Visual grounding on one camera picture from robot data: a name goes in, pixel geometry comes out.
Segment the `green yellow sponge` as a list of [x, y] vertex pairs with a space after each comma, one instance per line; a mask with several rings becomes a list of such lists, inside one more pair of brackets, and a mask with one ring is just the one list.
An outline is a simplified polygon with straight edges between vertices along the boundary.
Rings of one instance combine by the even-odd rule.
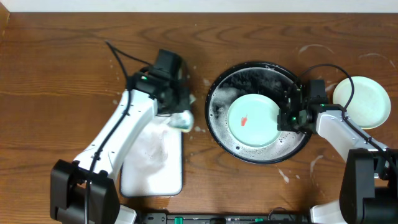
[[182, 109], [170, 115], [167, 125], [171, 128], [179, 129], [183, 133], [189, 133], [193, 128], [195, 120], [191, 111], [191, 104], [195, 100], [196, 98], [192, 94], [189, 94]]

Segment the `mint green plate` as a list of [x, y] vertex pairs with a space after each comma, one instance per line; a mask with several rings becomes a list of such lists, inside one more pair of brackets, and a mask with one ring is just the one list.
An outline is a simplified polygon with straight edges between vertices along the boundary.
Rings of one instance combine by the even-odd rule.
[[376, 81], [367, 77], [352, 77], [354, 95], [347, 107], [349, 117], [362, 129], [382, 125], [391, 112], [387, 91]]
[[279, 106], [270, 98], [260, 94], [244, 95], [228, 109], [228, 129], [246, 146], [268, 146], [281, 134], [277, 129], [278, 114]]

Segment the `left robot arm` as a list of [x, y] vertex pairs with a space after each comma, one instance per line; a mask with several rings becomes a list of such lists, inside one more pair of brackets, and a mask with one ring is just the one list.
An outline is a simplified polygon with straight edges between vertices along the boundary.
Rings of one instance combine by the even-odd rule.
[[115, 182], [133, 144], [153, 120], [189, 132], [190, 91], [181, 75], [137, 72], [127, 77], [118, 107], [90, 145], [72, 162], [58, 160], [50, 175], [50, 217], [61, 223], [134, 223]]

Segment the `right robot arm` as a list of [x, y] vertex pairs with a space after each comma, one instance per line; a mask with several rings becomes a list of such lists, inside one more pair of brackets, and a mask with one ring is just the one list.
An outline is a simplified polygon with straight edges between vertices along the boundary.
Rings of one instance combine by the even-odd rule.
[[312, 207], [313, 223], [397, 223], [397, 150], [354, 124], [340, 105], [281, 108], [277, 128], [317, 134], [346, 162], [339, 198]]

